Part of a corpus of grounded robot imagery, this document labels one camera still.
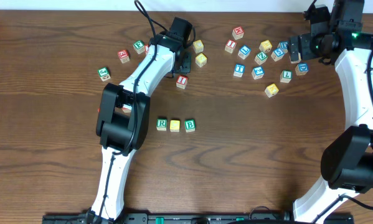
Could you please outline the green B block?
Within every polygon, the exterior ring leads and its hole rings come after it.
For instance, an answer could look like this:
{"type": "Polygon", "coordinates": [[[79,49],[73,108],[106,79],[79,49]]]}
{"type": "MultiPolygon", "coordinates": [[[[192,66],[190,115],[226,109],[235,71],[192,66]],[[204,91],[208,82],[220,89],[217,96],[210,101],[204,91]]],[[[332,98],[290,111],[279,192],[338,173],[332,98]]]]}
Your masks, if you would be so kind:
{"type": "Polygon", "coordinates": [[[185,120],[184,127],[187,133],[194,132],[196,130],[196,123],[193,119],[185,120]]]}

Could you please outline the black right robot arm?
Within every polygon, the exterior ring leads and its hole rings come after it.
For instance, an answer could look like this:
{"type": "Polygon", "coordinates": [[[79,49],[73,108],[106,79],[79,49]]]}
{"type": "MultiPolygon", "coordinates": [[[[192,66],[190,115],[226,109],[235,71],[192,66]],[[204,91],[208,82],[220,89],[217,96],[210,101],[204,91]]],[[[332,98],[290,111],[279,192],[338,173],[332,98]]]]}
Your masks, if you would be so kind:
{"type": "Polygon", "coordinates": [[[373,34],[338,30],[302,35],[303,59],[329,58],[340,79],[344,132],[323,152],[321,175],[293,203],[298,223],[324,223],[345,200],[373,189],[373,34]]]}

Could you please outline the yellow O block front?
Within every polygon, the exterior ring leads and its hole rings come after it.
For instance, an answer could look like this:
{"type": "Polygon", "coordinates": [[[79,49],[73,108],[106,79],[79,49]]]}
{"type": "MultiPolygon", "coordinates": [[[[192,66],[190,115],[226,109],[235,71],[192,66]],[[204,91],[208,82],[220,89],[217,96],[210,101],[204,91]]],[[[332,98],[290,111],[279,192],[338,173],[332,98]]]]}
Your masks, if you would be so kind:
{"type": "Polygon", "coordinates": [[[181,122],[179,120],[170,120],[170,132],[179,132],[181,127],[181,122]]]}

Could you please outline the green R block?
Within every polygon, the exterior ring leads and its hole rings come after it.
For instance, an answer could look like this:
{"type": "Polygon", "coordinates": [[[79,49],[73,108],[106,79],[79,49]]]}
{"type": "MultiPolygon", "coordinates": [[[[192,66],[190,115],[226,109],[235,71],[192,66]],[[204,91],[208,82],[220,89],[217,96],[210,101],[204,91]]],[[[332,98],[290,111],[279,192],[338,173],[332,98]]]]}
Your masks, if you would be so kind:
{"type": "Polygon", "coordinates": [[[167,119],[158,118],[156,122],[156,129],[158,131],[166,131],[167,130],[167,119]]]}

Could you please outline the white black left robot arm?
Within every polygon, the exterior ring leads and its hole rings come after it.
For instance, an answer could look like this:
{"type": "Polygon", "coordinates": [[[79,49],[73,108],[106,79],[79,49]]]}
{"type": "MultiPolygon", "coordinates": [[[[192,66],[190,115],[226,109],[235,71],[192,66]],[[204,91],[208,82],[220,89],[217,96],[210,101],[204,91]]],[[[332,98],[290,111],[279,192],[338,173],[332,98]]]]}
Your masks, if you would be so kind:
{"type": "Polygon", "coordinates": [[[183,37],[160,33],[150,40],[147,56],[126,80],[104,88],[96,127],[102,173],[88,214],[90,223],[113,223],[121,215],[131,160],[147,134],[151,95],[163,77],[182,63],[188,46],[183,37]]]}

